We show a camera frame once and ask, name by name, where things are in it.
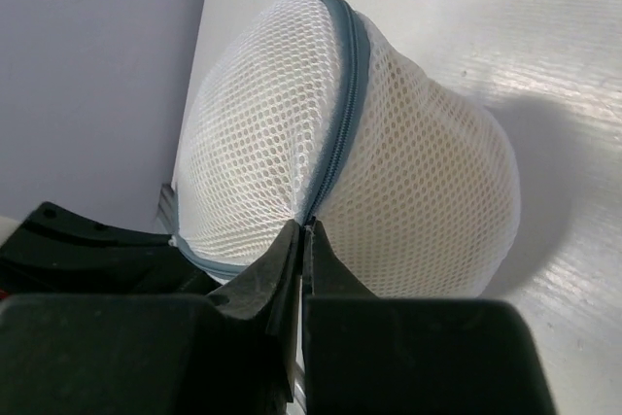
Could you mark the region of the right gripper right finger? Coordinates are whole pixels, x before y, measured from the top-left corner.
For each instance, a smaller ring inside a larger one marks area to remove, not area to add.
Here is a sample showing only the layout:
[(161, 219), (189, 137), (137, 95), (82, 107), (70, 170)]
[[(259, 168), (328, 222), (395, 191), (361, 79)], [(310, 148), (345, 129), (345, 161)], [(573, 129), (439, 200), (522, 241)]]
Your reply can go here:
[(304, 233), (302, 352), (310, 414), (552, 414), (532, 334), (510, 304), (381, 298)]

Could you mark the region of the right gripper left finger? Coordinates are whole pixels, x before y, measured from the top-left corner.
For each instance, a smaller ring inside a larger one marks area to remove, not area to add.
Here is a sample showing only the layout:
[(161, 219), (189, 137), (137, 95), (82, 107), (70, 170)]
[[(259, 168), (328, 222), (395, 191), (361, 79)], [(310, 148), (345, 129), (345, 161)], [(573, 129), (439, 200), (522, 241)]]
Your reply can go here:
[(295, 361), (299, 226), (199, 294), (1, 299), (5, 414), (284, 414)]

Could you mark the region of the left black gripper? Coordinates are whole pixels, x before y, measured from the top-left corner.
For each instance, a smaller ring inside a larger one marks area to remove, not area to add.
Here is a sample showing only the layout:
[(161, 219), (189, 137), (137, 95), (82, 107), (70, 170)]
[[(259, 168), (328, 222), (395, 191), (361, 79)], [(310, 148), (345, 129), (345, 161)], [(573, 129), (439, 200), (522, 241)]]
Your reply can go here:
[(214, 280), (165, 234), (104, 225), (44, 202), (1, 245), (1, 295), (199, 294)]

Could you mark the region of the white mesh laundry bag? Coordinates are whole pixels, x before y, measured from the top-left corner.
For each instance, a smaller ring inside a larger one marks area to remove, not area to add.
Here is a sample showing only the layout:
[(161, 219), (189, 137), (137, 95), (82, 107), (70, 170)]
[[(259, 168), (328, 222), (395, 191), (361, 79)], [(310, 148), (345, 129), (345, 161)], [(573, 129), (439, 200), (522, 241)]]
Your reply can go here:
[(180, 138), (173, 241), (233, 279), (319, 221), (383, 297), (475, 297), (517, 234), (516, 159), (482, 106), (345, 0), (280, 0), (205, 76)]

